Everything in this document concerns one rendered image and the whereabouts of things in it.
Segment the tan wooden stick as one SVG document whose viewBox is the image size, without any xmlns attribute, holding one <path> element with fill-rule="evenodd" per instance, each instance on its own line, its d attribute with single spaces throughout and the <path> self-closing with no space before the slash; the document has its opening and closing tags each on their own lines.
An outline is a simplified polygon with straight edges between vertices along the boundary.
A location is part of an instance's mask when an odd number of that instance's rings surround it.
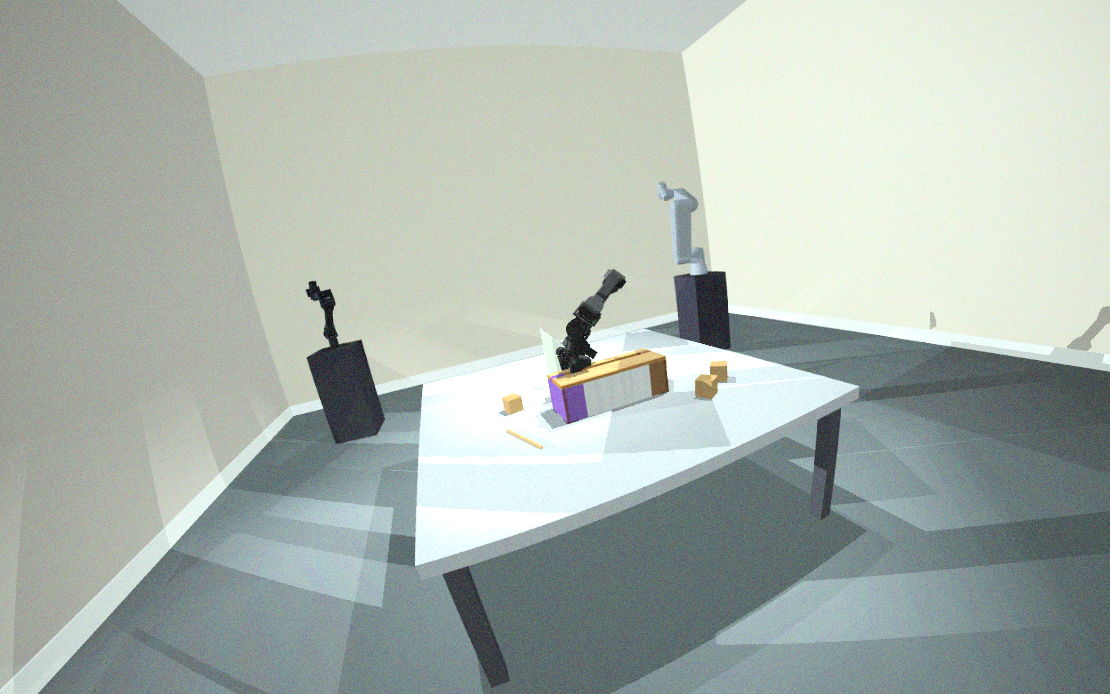
<svg viewBox="0 0 1110 694">
<path fill-rule="evenodd" d="M 512 431 L 512 430 L 508 429 L 507 433 L 509 433 L 513 436 L 519 437 L 521 440 L 525 441 L 525 443 L 529 443 L 529 444 L 534 445 L 535 447 L 543 449 L 543 445 L 541 445 L 539 443 L 533 443 L 532 440 L 529 440 L 527 437 L 521 436 L 521 434 L 516 433 L 516 431 Z"/>
</svg>

